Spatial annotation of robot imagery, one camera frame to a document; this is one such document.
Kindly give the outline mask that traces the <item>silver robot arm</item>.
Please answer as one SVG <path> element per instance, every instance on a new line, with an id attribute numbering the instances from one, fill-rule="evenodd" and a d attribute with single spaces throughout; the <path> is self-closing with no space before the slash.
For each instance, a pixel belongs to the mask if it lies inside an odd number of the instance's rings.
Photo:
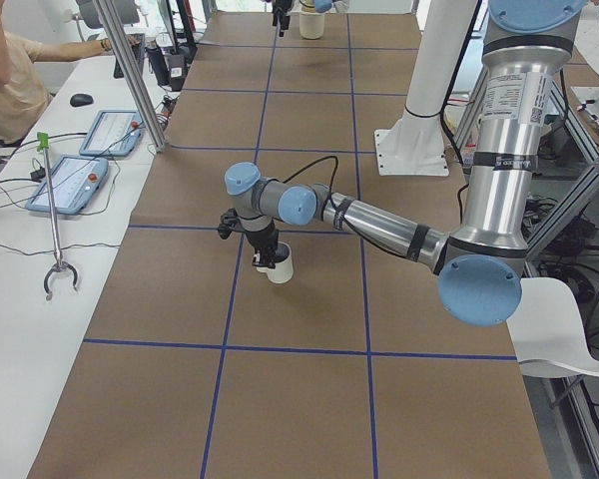
<path id="1" fill-rule="evenodd" d="M 299 33 L 304 39 L 319 39 L 325 28 L 325 14 L 334 9 L 336 13 L 347 13 L 350 2 L 347 0 L 277 0 L 270 1 L 272 5 L 272 25 L 280 37 L 283 37 L 290 27 L 291 12 L 299 8 Z"/>
<path id="2" fill-rule="evenodd" d="M 350 231 L 392 255 L 427 265 L 438 278 L 444 308 L 474 325 L 501 323 L 516 310 L 527 255 L 521 223 L 554 75 L 571 58 L 580 1 L 492 1 L 482 61 L 488 81 L 457 230 L 438 232 L 336 193 L 331 186 L 297 185 L 264 177 L 252 163 L 225 174 L 232 207 L 218 227 L 222 238 L 243 233 L 255 268 L 287 281 L 277 268 L 291 250 L 278 223 L 314 220 Z"/>

